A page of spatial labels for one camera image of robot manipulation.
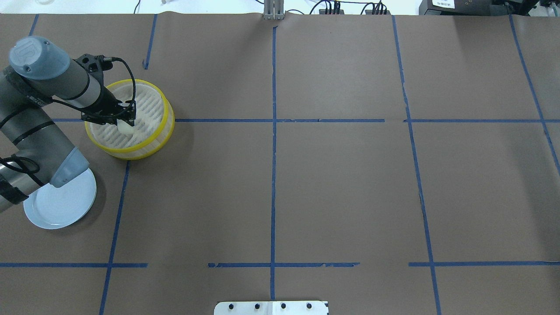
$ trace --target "metal clamp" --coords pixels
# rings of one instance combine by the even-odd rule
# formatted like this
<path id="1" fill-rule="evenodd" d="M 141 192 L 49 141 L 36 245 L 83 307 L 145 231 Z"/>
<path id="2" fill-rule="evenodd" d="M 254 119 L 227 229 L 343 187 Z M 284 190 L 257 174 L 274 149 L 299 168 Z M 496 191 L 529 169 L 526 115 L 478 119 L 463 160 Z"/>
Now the metal clamp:
<path id="1" fill-rule="evenodd" d="M 264 0 L 265 20 L 284 20 L 284 0 Z"/>

